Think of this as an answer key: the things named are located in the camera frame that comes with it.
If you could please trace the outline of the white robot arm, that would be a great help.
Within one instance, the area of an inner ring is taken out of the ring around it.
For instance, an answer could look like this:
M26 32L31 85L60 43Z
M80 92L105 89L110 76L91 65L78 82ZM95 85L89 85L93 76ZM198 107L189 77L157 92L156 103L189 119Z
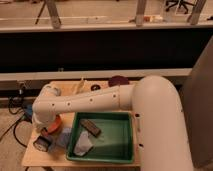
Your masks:
M112 110L129 110L138 116L140 171L194 170L180 96L161 76L71 96L61 96L47 84L33 103L33 123L40 130L58 114Z

